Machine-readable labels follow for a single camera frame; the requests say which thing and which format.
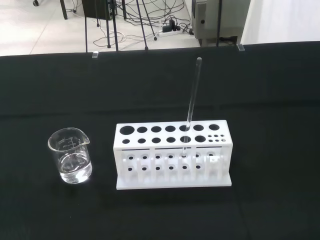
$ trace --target power strip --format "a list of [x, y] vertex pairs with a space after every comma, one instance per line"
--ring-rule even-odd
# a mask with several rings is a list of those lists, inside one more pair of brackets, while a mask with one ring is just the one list
[[182, 34], [184, 31], [183, 30], [177, 30], [177, 31], [168, 31], [168, 32], [162, 32], [160, 31], [158, 36], [159, 37], [168, 37], [172, 35], [177, 35], [177, 34]]

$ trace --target white tiled floor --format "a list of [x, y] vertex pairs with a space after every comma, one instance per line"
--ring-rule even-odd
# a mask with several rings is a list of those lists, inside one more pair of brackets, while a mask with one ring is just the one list
[[[28, 55], [28, 54], [48, 54], [48, 53], [81, 53], [86, 51], [85, 46], [85, 20], [83, 17], [82, 5], [78, 7], [76, 15], [68, 12], [68, 20], [62, 14], [59, 0], [39, 0], [40, 6], [35, 7], [32, 0], [0, 0], [0, 56], [8, 55]], [[174, 4], [174, 0], [167, 0], [169, 6]], [[177, 0], [175, 6], [181, 4], [182, 0]], [[155, 2], [160, 8], [164, 8], [162, 0]], [[71, 0], [65, 0], [67, 9], [73, 7]], [[156, 10], [153, 4], [146, 5], [148, 12]], [[140, 8], [141, 14], [146, 16], [143, 6]], [[152, 13], [151, 16], [159, 16], [163, 11]], [[180, 19], [189, 19], [187, 9], [184, 8], [173, 14]], [[88, 28], [88, 52], [93, 51], [115, 51], [113, 45], [110, 49], [98, 47], [93, 44], [104, 36], [100, 28], [97, 27], [95, 19], [87, 19]], [[106, 29], [106, 21], [102, 20], [102, 29]], [[116, 17], [117, 30], [125, 35], [142, 36], [141, 26], [133, 26], [124, 21], [123, 17]], [[112, 21], [109, 22], [110, 29], [113, 30]], [[151, 28], [144, 27], [145, 34], [151, 34]], [[99, 45], [106, 45], [107, 40], [101, 39]], [[119, 49], [126, 46], [125, 50], [143, 50], [144, 42], [136, 43], [136, 40], [126, 39], [119, 43]], [[190, 48], [199, 47], [199, 42], [194, 36], [187, 33], [168, 36], [154, 41], [153, 38], [147, 42], [149, 49], [171, 49], [171, 48]]]

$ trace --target metal pole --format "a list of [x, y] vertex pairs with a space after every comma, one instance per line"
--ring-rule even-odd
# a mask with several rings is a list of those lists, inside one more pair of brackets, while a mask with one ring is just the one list
[[220, 27], [221, 27], [221, 12], [222, 12], [222, 0], [219, 0], [219, 6], [218, 6], [218, 26], [217, 26], [216, 43], [215, 43], [215, 46], [216, 46], [216, 47], [219, 47]]
[[147, 8], [146, 8], [146, 5], [145, 5], [144, 0], [142, 0], [142, 4], [143, 4], [143, 6], [144, 6], [144, 10], [145, 10], [145, 13], [146, 13], [146, 17], [147, 17], [148, 20], [149, 20], [149, 24], [150, 24], [150, 27], [151, 27], [151, 30], [152, 30], [152, 33], [153, 33], [153, 36], [154, 36], [153, 39], [156, 41], [156, 40], [157, 40], [157, 37], [156, 37], [156, 35], [155, 35], [154, 28], [152, 27], [152, 24], [151, 24], [151, 21], [150, 21], [150, 18], [149, 18], [149, 14], [148, 14], [148, 12], [147, 12]]
[[136, 6], [138, 7], [138, 13], [139, 13], [139, 17], [140, 17], [140, 22], [141, 22], [141, 28], [142, 28], [142, 34], [143, 34], [143, 39], [144, 39], [144, 44], [145, 44], [145, 50], [148, 50], [148, 46], [147, 46], [147, 41], [146, 41], [146, 36], [145, 36], [145, 30], [144, 30], [144, 25], [142, 22], [142, 18], [141, 18], [141, 13], [140, 13], [140, 7], [139, 7], [139, 2], [138, 0], [136, 0]]
[[88, 39], [87, 39], [87, 17], [84, 15], [84, 31], [85, 31], [85, 52], [88, 52]]
[[118, 36], [117, 36], [117, 25], [116, 25], [116, 14], [115, 14], [115, 0], [110, 0], [111, 10], [112, 10], [112, 20], [113, 20], [113, 31], [114, 31], [114, 42], [115, 42], [115, 50], [119, 52], [118, 49]]
[[107, 48], [111, 48], [110, 45], [110, 35], [109, 35], [109, 19], [108, 19], [108, 15], [107, 12], [109, 12], [108, 9], [108, 0], [104, 1], [104, 5], [105, 5], [105, 21], [106, 21], [106, 40], [107, 40]]
[[98, 20], [98, 12], [97, 12], [97, 0], [94, 0], [94, 9], [95, 9], [95, 17], [96, 17], [96, 26], [100, 27], [99, 20]]

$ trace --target glass beaker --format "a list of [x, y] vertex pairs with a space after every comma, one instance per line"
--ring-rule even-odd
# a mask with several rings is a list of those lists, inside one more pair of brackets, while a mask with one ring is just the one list
[[89, 138], [78, 128], [56, 131], [48, 140], [61, 178], [68, 184], [82, 183], [89, 178], [92, 165], [87, 149]]

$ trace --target black tablecloth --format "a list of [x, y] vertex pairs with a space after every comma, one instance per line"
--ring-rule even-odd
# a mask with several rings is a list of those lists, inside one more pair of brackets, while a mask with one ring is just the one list
[[[0, 58], [0, 239], [318, 240], [320, 45], [245, 48]], [[232, 187], [116, 190], [116, 124], [184, 121], [199, 56], [193, 119], [227, 120]], [[78, 185], [47, 147], [65, 127], [91, 141]]]

